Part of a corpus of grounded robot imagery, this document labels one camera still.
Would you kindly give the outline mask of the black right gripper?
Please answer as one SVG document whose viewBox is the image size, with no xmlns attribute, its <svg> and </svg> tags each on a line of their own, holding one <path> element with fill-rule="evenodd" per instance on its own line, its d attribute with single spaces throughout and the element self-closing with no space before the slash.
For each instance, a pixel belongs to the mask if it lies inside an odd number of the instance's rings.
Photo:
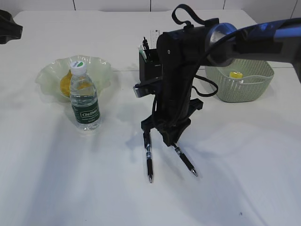
<svg viewBox="0 0 301 226">
<path fill-rule="evenodd" d="M 141 122 L 144 148 L 151 147 L 150 132 L 156 128 L 166 146 L 178 142 L 190 126 L 189 117 L 202 108 L 202 101 L 191 100 L 194 76 L 201 65 L 208 65 L 204 56 L 210 27 L 184 27 L 162 33 L 156 50 L 162 65 L 162 88 L 155 94 L 152 113 Z"/>
</svg>

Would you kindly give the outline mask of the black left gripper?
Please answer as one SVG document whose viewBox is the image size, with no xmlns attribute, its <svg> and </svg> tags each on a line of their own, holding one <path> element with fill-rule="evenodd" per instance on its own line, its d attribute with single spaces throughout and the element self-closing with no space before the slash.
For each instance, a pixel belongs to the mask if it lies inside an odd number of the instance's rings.
<svg viewBox="0 0 301 226">
<path fill-rule="evenodd" d="M 0 43 L 7 44 L 10 40 L 19 40 L 22 37 L 23 27 L 18 25 L 12 15 L 0 10 Z"/>
</svg>

